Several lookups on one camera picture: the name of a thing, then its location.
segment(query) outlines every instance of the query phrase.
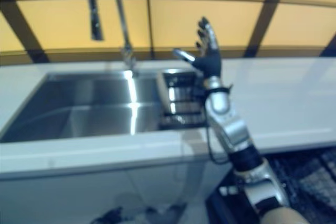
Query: chrome faucet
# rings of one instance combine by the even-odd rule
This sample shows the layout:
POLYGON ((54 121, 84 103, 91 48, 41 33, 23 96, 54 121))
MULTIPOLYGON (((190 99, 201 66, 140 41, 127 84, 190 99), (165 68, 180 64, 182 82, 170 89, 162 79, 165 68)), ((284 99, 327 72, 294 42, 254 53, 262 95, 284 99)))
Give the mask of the chrome faucet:
MULTIPOLYGON (((120 18, 120 24, 122 29, 122 34, 124 38, 124 46, 121 49, 122 58, 126 64, 126 66, 134 71, 134 65, 135 65, 135 58, 133 55, 133 49, 132 45, 130 43, 129 39, 129 33, 127 29, 125 14, 122 6, 122 0, 116 0, 117 1, 117 8, 120 18)), ((91 13, 91 35, 92 39, 94 40, 103 40, 103 35, 101 31, 101 25, 99 21, 99 13, 98 13, 98 6, 97 6, 97 0, 89 0, 90 5, 90 13, 91 13)))

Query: white countertop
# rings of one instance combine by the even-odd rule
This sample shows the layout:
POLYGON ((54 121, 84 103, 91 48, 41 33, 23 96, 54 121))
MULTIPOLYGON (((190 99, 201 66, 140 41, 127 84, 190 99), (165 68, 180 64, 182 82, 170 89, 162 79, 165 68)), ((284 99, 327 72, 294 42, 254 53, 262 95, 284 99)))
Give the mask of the white countertop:
MULTIPOLYGON (((336 144, 336 59, 223 61, 226 85, 262 152, 336 144)), ((181 61, 141 61, 140 69, 188 68, 181 61)), ((122 69, 122 62, 0 67, 0 132, 49 72, 122 69)), ((221 148, 212 135, 216 151, 221 148)), ((204 129, 0 144, 0 176, 59 168, 183 160, 207 153, 204 129)))

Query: robotic arm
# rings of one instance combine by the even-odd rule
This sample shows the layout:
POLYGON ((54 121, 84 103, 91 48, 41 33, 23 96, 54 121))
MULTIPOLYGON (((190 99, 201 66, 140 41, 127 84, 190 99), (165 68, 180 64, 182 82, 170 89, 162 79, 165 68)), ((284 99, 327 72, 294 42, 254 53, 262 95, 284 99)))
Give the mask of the robotic arm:
POLYGON ((204 76, 205 111, 210 127, 228 154, 234 174, 262 224, 308 224, 289 201, 280 181, 267 160, 255 148, 244 120, 229 99, 230 88, 223 85, 221 55, 214 30, 206 18, 198 22, 202 43, 196 43, 201 57, 178 48, 173 54, 189 62, 204 76))

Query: sink basin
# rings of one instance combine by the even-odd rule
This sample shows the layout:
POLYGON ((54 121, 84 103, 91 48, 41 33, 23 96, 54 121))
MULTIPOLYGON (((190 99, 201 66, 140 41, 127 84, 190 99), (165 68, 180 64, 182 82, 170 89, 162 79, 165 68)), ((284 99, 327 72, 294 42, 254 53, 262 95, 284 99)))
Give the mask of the sink basin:
POLYGON ((160 110, 153 71, 49 74, 1 142, 156 131, 160 110))

